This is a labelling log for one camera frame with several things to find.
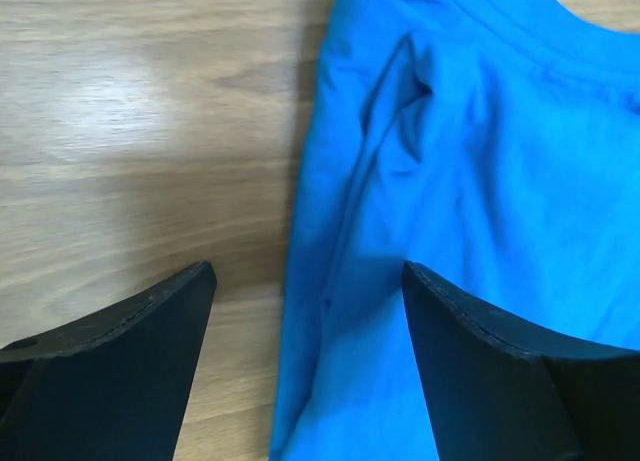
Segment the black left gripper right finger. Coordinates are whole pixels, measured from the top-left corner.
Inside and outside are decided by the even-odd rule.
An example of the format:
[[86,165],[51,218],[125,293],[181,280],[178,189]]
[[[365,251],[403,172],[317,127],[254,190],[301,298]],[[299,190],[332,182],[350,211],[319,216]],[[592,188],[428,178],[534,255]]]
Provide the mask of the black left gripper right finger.
[[408,262],[402,291],[443,460],[635,460],[639,354],[567,336]]

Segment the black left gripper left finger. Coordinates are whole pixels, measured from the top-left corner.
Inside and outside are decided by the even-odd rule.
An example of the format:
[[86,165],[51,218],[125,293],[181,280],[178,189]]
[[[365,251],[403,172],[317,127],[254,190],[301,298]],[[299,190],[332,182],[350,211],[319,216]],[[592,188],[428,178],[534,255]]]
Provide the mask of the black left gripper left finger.
[[2,459],[172,459],[216,286],[195,263],[3,347]]

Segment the blue t shirt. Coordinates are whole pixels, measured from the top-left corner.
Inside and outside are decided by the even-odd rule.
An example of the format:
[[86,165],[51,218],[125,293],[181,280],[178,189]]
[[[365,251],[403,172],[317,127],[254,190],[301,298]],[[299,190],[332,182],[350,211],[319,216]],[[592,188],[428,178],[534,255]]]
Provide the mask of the blue t shirt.
[[433,460],[406,261],[639,345],[639,38],[556,0],[335,0],[290,239],[274,460]]

